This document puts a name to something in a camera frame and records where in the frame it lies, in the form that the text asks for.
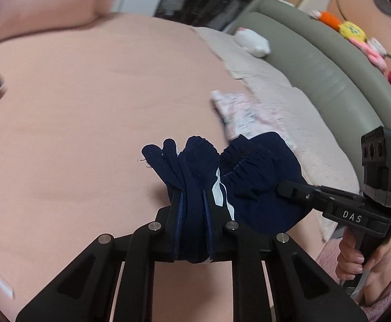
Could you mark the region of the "person right hand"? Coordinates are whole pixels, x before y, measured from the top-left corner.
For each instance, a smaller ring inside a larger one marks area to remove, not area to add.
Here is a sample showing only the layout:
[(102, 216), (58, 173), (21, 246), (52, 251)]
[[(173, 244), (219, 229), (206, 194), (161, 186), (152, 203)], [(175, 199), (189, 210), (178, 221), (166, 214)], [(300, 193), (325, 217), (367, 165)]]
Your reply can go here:
[(363, 302), (366, 306), (374, 304), (391, 283), (391, 239), (382, 243), (369, 259), (365, 259), (356, 248), (353, 233), (346, 228), (339, 248), (337, 277), (342, 281), (349, 281), (368, 271), (366, 282), (356, 301)]

